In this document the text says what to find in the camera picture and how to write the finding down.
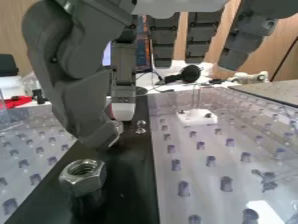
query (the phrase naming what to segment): transparent pegboard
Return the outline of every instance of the transparent pegboard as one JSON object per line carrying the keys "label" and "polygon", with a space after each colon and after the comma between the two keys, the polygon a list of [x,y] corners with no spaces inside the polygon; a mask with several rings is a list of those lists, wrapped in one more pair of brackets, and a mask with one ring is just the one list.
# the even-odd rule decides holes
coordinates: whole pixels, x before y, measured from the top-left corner
{"label": "transparent pegboard", "polygon": [[0,223],[3,223],[73,145],[51,106],[6,110],[0,129]]}
{"label": "transparent pegboard", "polygon": [[[148,107],[160,224],[298,223],[298,109],[224,88]],[[218,122],[184,126],[191,108]]]}

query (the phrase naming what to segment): hex nut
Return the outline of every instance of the hex nut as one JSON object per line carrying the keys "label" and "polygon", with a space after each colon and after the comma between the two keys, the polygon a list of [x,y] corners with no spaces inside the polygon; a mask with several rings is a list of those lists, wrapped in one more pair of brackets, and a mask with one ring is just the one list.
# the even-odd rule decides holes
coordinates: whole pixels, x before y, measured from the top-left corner
{"label": "hex nut", "polygon": [[74,197],[81,197],[102,188],[105,179],[105,163],[90,159],[67,164],[58,176],[63,191]]}

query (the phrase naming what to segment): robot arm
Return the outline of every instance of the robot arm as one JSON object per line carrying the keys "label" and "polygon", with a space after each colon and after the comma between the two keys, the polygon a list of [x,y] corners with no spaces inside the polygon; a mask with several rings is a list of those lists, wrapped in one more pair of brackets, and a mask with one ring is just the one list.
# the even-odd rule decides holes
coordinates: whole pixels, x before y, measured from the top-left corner
{"label": "robot arm", "polygon": [[131,23],[128,0],[45,0],[27,10],[22,34],[27,56],[53,113],[90,148],[118,135],[102,112],[112,70],[101,65],[103,49]]}
{"label": "robot arm", "polygon": [[[22,33],[27,56],[53,113],[66,130],[90,148],[116,139],[102,112],[110,87],[115,118],[130,120],[135,104],[135,16],[148,15],[155,67],[170,67],[179,12],[188,12],[184,58],[199,63],[215,35],[226,0],[43,0],[26,12]],[[296,0],[242,0],[219,58],[236,70],[276,19],[298,11]],[[111,68],[101,65],[111,44]]]}

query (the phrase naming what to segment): gray robot arm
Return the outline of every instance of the gray robot arm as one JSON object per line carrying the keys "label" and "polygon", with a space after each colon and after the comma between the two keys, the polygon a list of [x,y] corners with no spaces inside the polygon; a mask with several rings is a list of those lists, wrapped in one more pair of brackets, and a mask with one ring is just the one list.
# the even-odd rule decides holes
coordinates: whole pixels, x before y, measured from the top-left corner
{"label": "gray robot arm", "polygon": [[102,112],[112,70],[101,65],[103,49],[131,23],[128,0],[45,0],[27,10],[22,34],[27,56],[53,113],[90,148],[116,139]]}

